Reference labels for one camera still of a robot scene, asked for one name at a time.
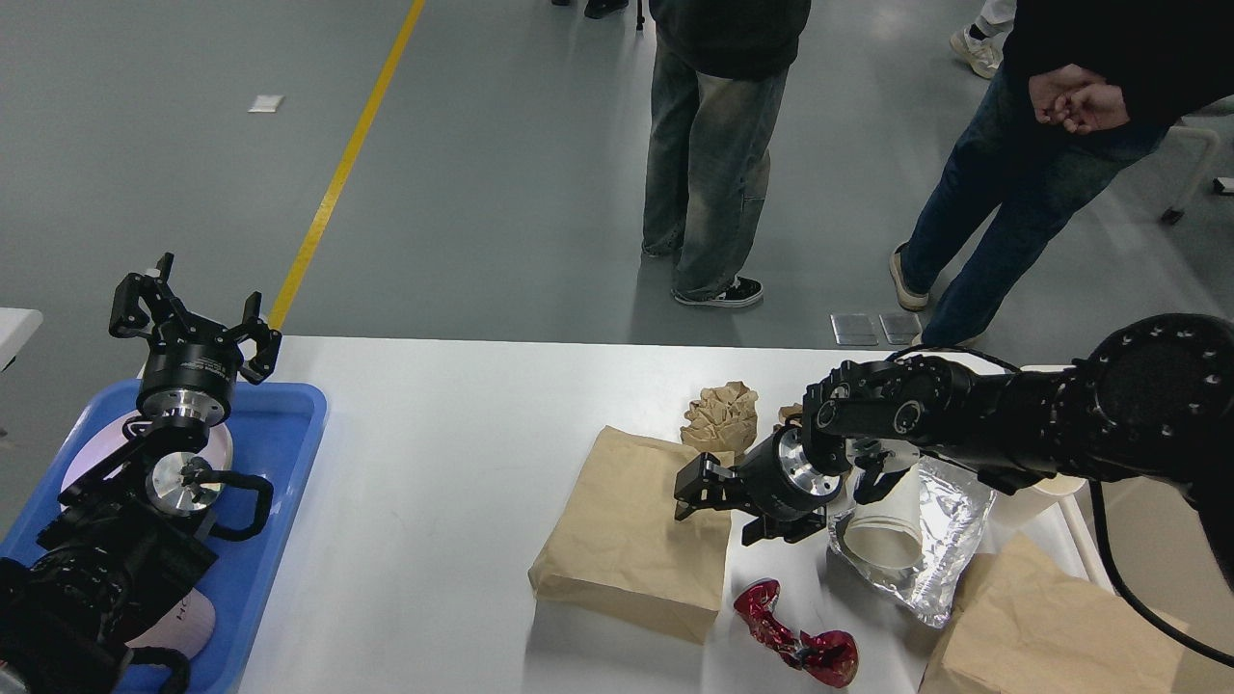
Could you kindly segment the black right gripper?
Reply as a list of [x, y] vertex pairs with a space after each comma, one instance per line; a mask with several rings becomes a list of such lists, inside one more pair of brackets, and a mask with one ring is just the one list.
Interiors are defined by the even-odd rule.
[[802, 440], [802, 427], [781, 427], [755, 445], [731, 469], [714, 454], [697, 454], [677, 470], [673, 487], [675, 521], [700, 510], [745, 509], [753, 520], [740, 530], [740, 545], [784, 540], [797, 545], [828, 526], [824, 512], [814, 512], [842, 496], [842, 475], [814, 469]]

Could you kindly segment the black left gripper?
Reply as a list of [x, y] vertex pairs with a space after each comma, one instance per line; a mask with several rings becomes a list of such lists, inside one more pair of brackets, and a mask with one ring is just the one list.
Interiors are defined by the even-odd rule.
[[217, 341], [188, 342], [194, 322], [169, 286], [174, 254], [162, 254], [154, 270], [128, 273], [116, 286], [109, 335], [139, 338], [151, 347], [136, 410], [146, 417], [173, 412], [213, 427], [232, 414], [234, 379], [262, 384], [274, 373], [283, 333], [262, 316], [263, 295], [252, 293], [241, 322]]

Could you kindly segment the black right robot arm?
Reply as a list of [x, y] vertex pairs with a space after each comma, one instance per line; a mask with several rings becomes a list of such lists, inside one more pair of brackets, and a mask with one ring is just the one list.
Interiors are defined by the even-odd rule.
[[824, 527], [851, 467], [872, 474], [856, 500], [882, 499], [905, 464], [856, 440], [905, 440], [1012, 495], [1058, 475], [1144, 477], [1195, 509], [1222, 575], [1232, 575], [1232, 324], [1162, 312], [1116, 331], [1060, 372], [981, 375], [935, 353], [843, 361], [805, 390], [800, 417], [723, 468], [701, 453], [679, 470], [680, 521], [698, 510], [752, 515], [743, 543]]

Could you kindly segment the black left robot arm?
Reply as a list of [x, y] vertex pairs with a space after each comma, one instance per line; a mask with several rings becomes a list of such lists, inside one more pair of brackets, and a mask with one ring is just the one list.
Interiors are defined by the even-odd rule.
[[123, 443], [59, 493], [39, 559], [2, 559], [5, 693], [110, 693], [131, 666], [167, 667], [160, 689], [186, 692], [188, 654], [131, 641], [210, 571], [207, 538], [251, 540], [270, 515], [265, 477], [225, 469], [202, 449], [232, 412], [234, 382], [273, 373], [283, 335], [263, 320], [259, 293], [232, 328], [191, 312], [169, 285], [173, 264], [162, 254], [115, 293], [110, 333], [148, 343]]

